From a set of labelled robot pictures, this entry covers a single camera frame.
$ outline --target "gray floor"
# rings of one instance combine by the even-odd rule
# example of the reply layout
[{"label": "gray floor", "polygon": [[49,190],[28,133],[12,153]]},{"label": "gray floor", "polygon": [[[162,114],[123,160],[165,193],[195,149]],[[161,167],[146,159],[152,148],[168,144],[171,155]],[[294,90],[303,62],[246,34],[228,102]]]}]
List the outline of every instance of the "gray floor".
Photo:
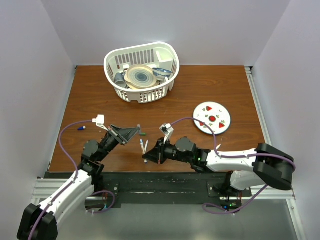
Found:
[{"label": "gray floor", "polygon": [[256,199],[233,215],[200,205],[125,204],[106,213],[77,209],[58,240],[296,240],[285,200]]}]

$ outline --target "gray cup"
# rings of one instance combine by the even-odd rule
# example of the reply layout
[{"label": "gray cup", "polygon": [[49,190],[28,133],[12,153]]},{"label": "gray cup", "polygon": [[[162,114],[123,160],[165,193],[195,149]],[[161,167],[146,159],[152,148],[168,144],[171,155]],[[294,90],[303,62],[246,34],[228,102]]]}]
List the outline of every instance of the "gray cup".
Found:
[{"label": "gray cup", "polygon": [[114,83],[121,88],[125,88],[127,86],[124,76],[120,72],[115,75]]}]

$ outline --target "white wall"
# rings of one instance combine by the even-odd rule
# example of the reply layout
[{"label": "white wall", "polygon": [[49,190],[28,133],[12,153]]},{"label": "white wall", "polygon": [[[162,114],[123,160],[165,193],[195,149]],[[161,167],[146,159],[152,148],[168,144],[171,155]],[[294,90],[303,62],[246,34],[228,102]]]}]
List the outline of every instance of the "white wall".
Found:
[{"label": "white wall", "polygon": [[0,238],[17,239],[43,176],[74,68],[40,0],[0,1]]},{"label": "white wall", "polygon": [[164,41],[181,64],[252,66],[290,0],[42,0],[75,65]]},{"label": "white wall", "polygon": [[295,158],[293,178],[309,240],[320,235],[320,1],[292,0],[253,68],[274,146]]}]

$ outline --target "wooden table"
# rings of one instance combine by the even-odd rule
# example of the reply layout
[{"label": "wooden table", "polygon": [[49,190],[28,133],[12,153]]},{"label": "wooden table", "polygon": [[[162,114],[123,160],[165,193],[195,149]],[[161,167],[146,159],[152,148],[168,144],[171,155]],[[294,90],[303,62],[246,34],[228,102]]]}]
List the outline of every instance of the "wooden table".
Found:
[{"label": "wooden table", "polygon": [[[163,134],[159,127],[182,117],[192,117],[195,107],[202,102],[218,102],[230,112],[230,128],[217,136],[221,151],[241,151],[264,143],[258,114],[243,66],[181,66],[172,91],[158,101],[139,104],[120,99],[108,83],[103,66],[79,66],[66,106],[61,129],[82,120],[105,117],[105,125],[135,127],[141,125],[149,140],[148,149],[155,146]],[[78,131],[80,125],[71,127],[62,136],[65,149],[80,162],[84,143],[99,140],[105,135],[103,129],[93,123],[85,124],[86,130]],[[192,120],[174,126],[171,142],[187,136],[200,148],[213,149],[213,137],[201,132]],[[102,162],[105,172],[193,172],[190,165],[167,160],[163,165],[145,164],[140,148],[140,136],[135,136],[126,146],[118,145]],[[73,172],[74,166],[57,143],[50,172]]]}]

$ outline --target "white plastic basket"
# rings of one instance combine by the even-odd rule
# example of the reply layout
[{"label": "white plastic basket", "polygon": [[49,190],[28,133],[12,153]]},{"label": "white plastic basket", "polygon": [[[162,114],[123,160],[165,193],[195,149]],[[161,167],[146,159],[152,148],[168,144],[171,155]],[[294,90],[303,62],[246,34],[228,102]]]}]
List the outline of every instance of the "white plastic basket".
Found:
[{"label": "white plastic basket", "polygon": [[[122,73],[134,64],[144,64],[150,68],[162,68],[172,71],[167,82],[146,89],[126,89],[114,83],[114,76]],[[172,90],[178,75],[180,63],[174,48],[165,42],[154,42],[139,46],[121,48],[109,52],[104,58],[104,73],[116,94],[126,102],[132,100],[140,104],[164,98]]]}]

